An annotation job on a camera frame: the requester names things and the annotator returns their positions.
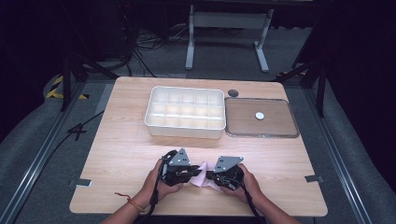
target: black curtain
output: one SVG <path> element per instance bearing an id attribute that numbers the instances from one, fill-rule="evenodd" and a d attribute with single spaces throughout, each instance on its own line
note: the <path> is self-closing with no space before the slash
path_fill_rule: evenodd
<path id="1" fill-rule="evenodd" d="M 104 59 L 87 11 L 85 1 L 0 1 L 0 142 L 44 103 L 66 51 Z"/>
<path id="2" fill-rule="evenodd" d="M 395 11 L 390 1 L 338 0 L 314 28 L 300 58 L 306 63 L 323 57 L 339 104 L 394 191 Z"/>

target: metal stand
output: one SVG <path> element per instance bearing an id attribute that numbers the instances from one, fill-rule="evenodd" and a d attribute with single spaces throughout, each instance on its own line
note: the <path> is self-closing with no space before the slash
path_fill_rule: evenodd
<path id="1" fill-rule="evenodd" d="M 317 110 L 319 115 L 323 118 L 323 100 L 324 91 L 326 87 L 326 66 L 325 62 L 311 62 L 305 63 L 288 73 L 280 73 L 273 82 L 283 82 L 291 77 L 299 75 L 303 71 L 307 71 L 300 85 L 303 89 L 311 89 L 315 81 L 318 79 L 318 93 L 317 93 Z"/>
<path id="2" fill-rule="evenodd" d="M 220 12 L 195 12 L 194 6 L 190 6 L 189 22 L 189 46 L 187 48 L 186 69 L 191 70 L 194 59 L 194 27 L 224 27 L 243 29 L 262 29 L 260 41 L 254 42 L 254 48 L 264 73 L 269 68 L 265 60 L 262 46 L 267 36 L 274 10 L 269 9 L 267 14 L 245 14 L 245 13 L 220 13 Z"/>
<path id="3" fill-rule="evenodd" d="M 117 79 L 119 77 L 98 63 L 91 62 L 81 55 L 76 53 L 67 54 L 64 58 L 64 103 L 61 111 L 65 111 L 71 101 L 71 73 L 74 75 L 77 82 L 85 82 L 88 79 L 87 71 L 82 66 L 84 63 L 112 79 Z"/>

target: black cable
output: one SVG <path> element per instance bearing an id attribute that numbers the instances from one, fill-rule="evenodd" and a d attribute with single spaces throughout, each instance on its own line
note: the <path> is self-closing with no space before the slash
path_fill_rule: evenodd
<path id="1" fill-rule="evenodd" d="M 100 65 L 98 63 L 91 62 L 90 60 L 84 58 L 83 56 L 81 56 L 79 54 L 71 53 L 70 56 L 72 56 L 75 59 L 78 59 L 80 62 L 86 63 L 90 67 L 100 71 L 101 73 L 105 74 L 106 76 L 108 76 L 110 78 L 117 79 L 119 77 L 118 75 L 114 74 L 113 72 L 105 69 L 102 65 Z"/>
<path id="2" fill-rule="evenodd" d="M 143 77 L 145 77 L 145 76 L 146 76 L 146 70 L 145 70 L 145 68 L 143 67 L 142 63 L 141 63 L 138 59 L 137 59 L 137 61 L 139 62 L 140 68 L 143 70 Z"/>
<path id="3" fill-rule="evenodd" d="M 131 61 L 131 58 L 132 57 L 130 57 L 130 56 L 121 56 L 120 63 L 106 66 L 105 69 L 107 69 L 109 71 L 114 71 L 116 69 L 122 68 L 124 65 L 128 66 L 128 62 Z M 84 68 L 87 72 L 90 72 L 90 73 L 101 73 L 101 71 L 99 71 L 95 68 L 92 68 L 92 67 L 84 67 Z"/>
<path id="4" fill-rule="evenodd" d="M 75 127 L 73 127 L 72 129 L 70 129 L 69 134 L 55 147 L 55 149 L 52 150 L 52 152 L 49 154 L 49 156 L 46 158 L 46 160 L 44 161 L 44 164 L 42 166 L 42 168 L 39 170 L 38 174 L 37 174 L 37 178 L 39 179 L 39 177 L 41 176 L 41 174 L 43 173 L 44 169 L 46 168 L 47 164 L 49 163 L 50 159 L 52 158 L 52 156 L 55 154 L 55 152 L 58 150 L 58 148 L 61 146 L 61 144 L 66 141 L 66 139 L 68 137 L 70 137 L 70 135 L 72 135 L 74 133 L 74 131 L 77 131 L 80 127 L 82 127 L 84 124 L 87 124 L 88 122 L 90 122 L 91 120 L 95 119 L 96 117 L 98 117 L 99 115 L 103 114 L 105 111 L 100 112 L 99 114 L 95 115 L 94 117 L 92 117 L 91 119 L 88 119 L 87 121 L 85 121 L 84 123 L 80 123 L 78 125 L 76 125 Z M 29 198 L 30 194 L 32 193 L 32 191 L 28 192 L 28 195 L 26 197 L 26 200 L 23 202 L 23 205 L 26 203 L 27 199 Z"/>
<path id="5" fill-rule="evenodd" d="M 175 38 L 176 39 L 176 40 L 171 40 L 171 41 L 163 41 L 161 38 L 159 38 L 159 37 L 157 37 L 157 36 L 155 36 L 153 34 L 150 34 L 148 32 L 141 33 L 140 35 L 143 35 L 143 37 L 138 37 L 138 39 L 141 38 L 142 40 L 141 41 L 136 41 L 136 42 L 140 43 L 140 44 L 145 44 L 145 43 L 151 42 L 152 45 L 150 47 L 144 47 L 144 46 L 138 45 L 138 49 L 141 49 L 141 50 L 144 50 L 144 51 L 153 50 L 153 49 L 160 49 L 160 48 L 162 48 L 165 45 L 176 43 L 177 41 L 179 41 L 179 40 L 181 40 L 183 38 L 183 35 L 185 35 L 187 33 L 187 31 L 189 30 L 187 28 L 188 28 L 188 26 L 184 27 L 178 34 L 176 34 L 175 36 L 170 37 L 170 38 Z"/>
<path id="6" fill-rule="evenodd" d="M 139 60 L 140 62 L 142 62 L 143 65 L 145 65 L 145 67 L 146 67 L 146 69 L 149 71 L 149 73 L 150 73 L 153 77 L 157 77 L 157 76 L 155 76 L 155 75 L 151 72 L 151 70 L 149 70 L 148 66 L 145 64 L 145 62 L 143 62 L 142 58 L 140 58 L 139 54 L 136 52 L 135 49 L 134 49 L 134 52 L 135 52 L 135 55 L 136 55 L 136 57 L 138 58 L 138 60 Z"/>
<path id="7" fill-rule="evenodd" d="M 129 66 L 129 63 L 126 64 L 126 68 L 128 69 L 128 75 L 131 77 L 132 76 L 132 70 L 131 70 L 131 66 Z"/>

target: table leg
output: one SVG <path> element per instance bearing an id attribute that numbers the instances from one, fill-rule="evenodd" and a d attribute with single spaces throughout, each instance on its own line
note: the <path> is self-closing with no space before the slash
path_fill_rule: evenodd
<path id="1" fill-rule="evenodd" d="M 189 46 L 187 48 L 186 69 L 191 70 L 194 61 L 194 6 L 190 6 L 190 21 L 189 21 Z"/>
<path id="2" fill-rule="evenodd" d="M 264 52 L 262 51 L 262 46 L 264 45 L 264 40 L 265 40 L 265 37 L 267 36 L 268 28 L 270 26 L 273 13 L 274 13 L 273 9 L 268 10 L 267 18 L 265 19 L 265 22 L 262 25 L 262 37 L 261 37 L 260 41 L 254 42 L 254 47 L 255 47 L 255 50 L 257 53 L 257 57 L 259 58 L 259 62 L 260 62 L 260 67 L 262 68 L 262 71 L 264 73 L 268 73 L 269 68 L 268 68 L 267 61 L 265 60 Z"/>

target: wooden table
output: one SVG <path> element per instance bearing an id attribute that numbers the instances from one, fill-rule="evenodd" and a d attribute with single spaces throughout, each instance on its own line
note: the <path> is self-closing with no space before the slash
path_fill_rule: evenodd
<path id="1" fill-rule="evenodd" d="M 226 132 L 220 139 L 152 136 L 144 123 L 155 86 L 239 91 L 239 97 L 287 100 L 279 83 L 205 79 L 120 77 L 107 103 L 81 178 L 89 188 L 76 188 L 70 203 L 74 213 L 113 213 L 126 202 L 114 192 L 135 195 L 155 162 L 172 149 L 184 147 L 191 164 L 216 162 L 218 156 L 241 156 L 260 182 L 262 191 L 292 216 L 323 217 L 327 206 L 301 136 L 242 138 Z M 211 188 L 191 183 L 157 204 L 153 215 L 252 216 L 247 204 Z"/>

